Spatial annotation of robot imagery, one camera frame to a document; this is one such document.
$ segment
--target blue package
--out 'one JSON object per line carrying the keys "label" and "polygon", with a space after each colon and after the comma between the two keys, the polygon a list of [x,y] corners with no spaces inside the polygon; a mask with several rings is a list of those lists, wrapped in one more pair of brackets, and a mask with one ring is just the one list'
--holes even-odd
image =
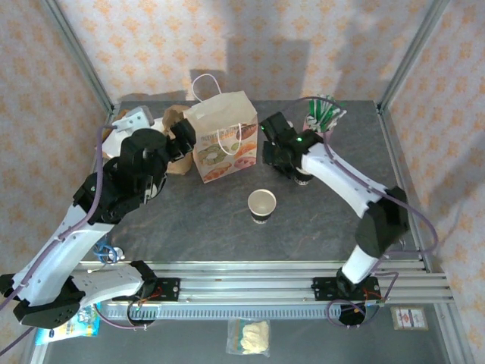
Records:
{"label": "blue package", "polygon": [[93,306],[87,306],[68,322],[58,328],[40,328],[36,334],[36,345],[51,343],[53,341],[69,339],[79,336],[98,336],[99,324],[101,319],[94,310]]}

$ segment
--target snack bag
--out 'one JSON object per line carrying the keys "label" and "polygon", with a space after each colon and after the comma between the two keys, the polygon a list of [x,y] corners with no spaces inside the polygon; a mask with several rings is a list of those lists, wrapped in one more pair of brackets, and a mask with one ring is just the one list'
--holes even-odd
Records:
{"label": "snack bag", "polygon": [[226,353],[270,356],[270,322],[252,318],[232,318],[227,326]]}
{"label": "snack bag", "polygon": [[[98,309],[101,308],[101,303],[96,304]],[[79,336],[98,336],[99,318],[96,311],[93,309],[94,305],[84,307],[68,322],[53,328],[40,328],[36,332],[36,345],[51,343],[53,341],[69,339]]]}
{"label": "snack bag", "polygon": [[[217,84],[211,74],[197,77],[193,84],[202,76]],[[193,158],[204,183],[255,165],[258,116],[246,93],[220,93],[205,101],[194,96],[201,102],[183,114],[196,131]]]}

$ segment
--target brown paper bag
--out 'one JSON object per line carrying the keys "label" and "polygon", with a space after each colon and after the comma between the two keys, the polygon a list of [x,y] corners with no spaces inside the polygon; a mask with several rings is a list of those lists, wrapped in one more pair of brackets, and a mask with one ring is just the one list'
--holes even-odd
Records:
{"label": "brown paper bag", "polygon": [[204,183],[256,164],[258,116],[244,91],[221,93],[183,114],[196,131],[193,158]]}
{"label": "brown paper bag", "polygon": [[[169,138],[175,138],[174,134],[170,131],[170,128],[183,119],[183,111],[187,110],[188,108],[189,106],[172,105],[170,108],[165,110],[162,123],[164,125],[164,134],[167,135]],[[191,167],[192,153],[189,153],[185,157],[174,163],[168,163],[167,173],[185,174],[190,170]]]}

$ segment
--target metal pole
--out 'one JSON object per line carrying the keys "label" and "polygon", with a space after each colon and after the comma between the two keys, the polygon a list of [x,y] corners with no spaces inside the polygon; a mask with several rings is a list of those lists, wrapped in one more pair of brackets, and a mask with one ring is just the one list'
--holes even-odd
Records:
{"label": "metal pole", "polygon": [[399,87],[404,83],[406,76],[420,55],[424,44],[429,39],[448,3],[449,0],[434,0],[433,4],[431,4],[430,9],[424,17],[423,23],[419,26],[419,29],[408,48],[408,51],[397,67],[396,73],[384,92],[382,99],[377,104],[380,113],[389,108],[391,101],[397,94]]}
{"label": "metal pole", "polygon": [[80,41],[67,21],[64,12],[61,10],[61,7],[56,0],[42,0],[42,4],[54,21],[54,25],[60,31],[62,39],[69,48],[69,51],[74,57],[76,63],[79,65],[86,82],[91,86],[99,103],[107,113],[111,113],[113,110],[113,103],[106,93],[98,74],[96,73],[86,52],[81,46]]}

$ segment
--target gray table surface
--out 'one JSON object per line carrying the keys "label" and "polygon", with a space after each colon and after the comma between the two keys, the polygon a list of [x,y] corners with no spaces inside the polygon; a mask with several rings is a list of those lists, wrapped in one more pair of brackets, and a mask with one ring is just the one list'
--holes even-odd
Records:
{"label": "gray table surface", "polygon": [[[175,102],[123,102],[120,109],[147,105],[154,118]],[[193,102],[177,102],[191,105]],[[286,102],[253,102],[259,121]],[[374,103],[344,101],[331,146],[370,178],[393,187],[396,178]],[[285,112],[301,130],[308,103]],[[261,161],[264,134],[258,132],[258,164],[203,184],[195,165],[184,176],[169,175],[161,194],[131,212],[111,234],[128,260],[265,261],[344,260],[355,246],[358,217],[319,180],[302,187]],[[247,199],[265,188],[277,197],[267,224],[251,220]]]}
{"label": "gray table surface", "polygon": [[102,324],[98,337],[49,344],[44,363],[446,364],[433,306],[425,312],[429,331],[394,330],[389,307],[368,325],[351,330],[327,320],[272,320],[269,358],[226,354],[226,321],[158,322],[137,332]]}

